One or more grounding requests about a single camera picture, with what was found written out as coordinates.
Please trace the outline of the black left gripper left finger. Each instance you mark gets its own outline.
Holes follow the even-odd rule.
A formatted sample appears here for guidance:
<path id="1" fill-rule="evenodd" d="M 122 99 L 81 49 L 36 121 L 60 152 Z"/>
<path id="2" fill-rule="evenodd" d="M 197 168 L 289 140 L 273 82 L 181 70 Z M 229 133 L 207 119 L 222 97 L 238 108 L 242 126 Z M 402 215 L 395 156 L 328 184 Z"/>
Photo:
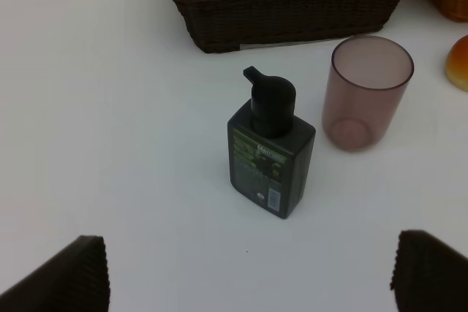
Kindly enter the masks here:
<path id="1" fill-rule="evenodd" d="M 108 311 L 103 237 L 81 235 L 1 294 L 2 311 Z"/>

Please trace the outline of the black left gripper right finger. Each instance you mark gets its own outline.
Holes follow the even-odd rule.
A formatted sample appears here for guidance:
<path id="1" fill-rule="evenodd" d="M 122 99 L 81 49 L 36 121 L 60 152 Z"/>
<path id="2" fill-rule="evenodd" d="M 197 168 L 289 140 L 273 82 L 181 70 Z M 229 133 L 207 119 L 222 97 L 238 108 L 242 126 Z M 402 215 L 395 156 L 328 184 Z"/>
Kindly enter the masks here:
<path id="1" fill-rule="evenodd" d="M 399 311 L 466 311 L 467 257 L 428 232 L 404 230 L 390 290 Z"/>

